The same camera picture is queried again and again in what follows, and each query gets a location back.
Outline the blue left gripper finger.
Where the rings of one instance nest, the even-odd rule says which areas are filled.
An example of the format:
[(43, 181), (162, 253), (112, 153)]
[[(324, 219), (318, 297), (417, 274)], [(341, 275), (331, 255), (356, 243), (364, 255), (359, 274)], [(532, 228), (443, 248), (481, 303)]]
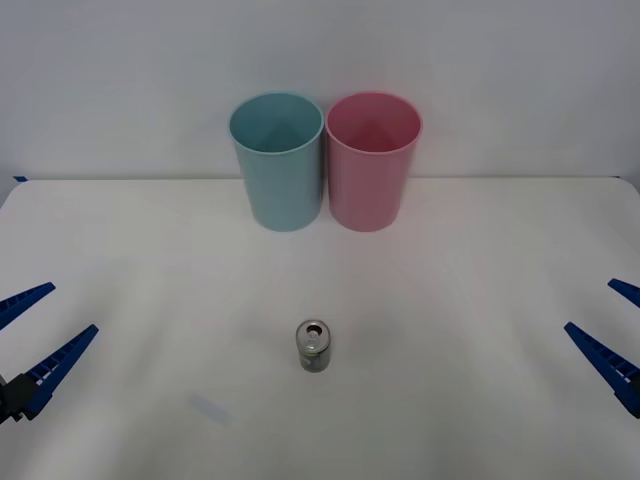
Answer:
[(4, 329), (35, 303), (56, 289), (47, 282), (0, 301), (0, 329)]
[(96, 325), (90, 325), (30, 370), (9, 381), (8, 417), (15, 421), (37, 417), (98, 332)]

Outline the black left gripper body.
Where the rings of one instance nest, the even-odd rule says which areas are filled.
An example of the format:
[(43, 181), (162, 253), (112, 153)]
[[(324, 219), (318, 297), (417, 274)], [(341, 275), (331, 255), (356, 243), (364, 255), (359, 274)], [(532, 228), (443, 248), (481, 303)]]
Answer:
[(18, 375), (13, 380), (7, 382), (1, 378), (1, 422), (8, 419), (18, 422), (22, 417), (23, 403), (23, 379)]

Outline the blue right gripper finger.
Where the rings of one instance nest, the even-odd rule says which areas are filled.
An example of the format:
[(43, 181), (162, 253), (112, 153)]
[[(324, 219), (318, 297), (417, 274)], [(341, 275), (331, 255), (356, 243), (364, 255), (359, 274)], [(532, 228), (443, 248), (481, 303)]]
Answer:
[(636, 419), (639, 418), (639, 367), (569, 322), (565, 332), (613, 390), (614, 396)]
[(608, 286), (631, 303), (640, 303), (640, 288), (619, 279), (611, 279)]

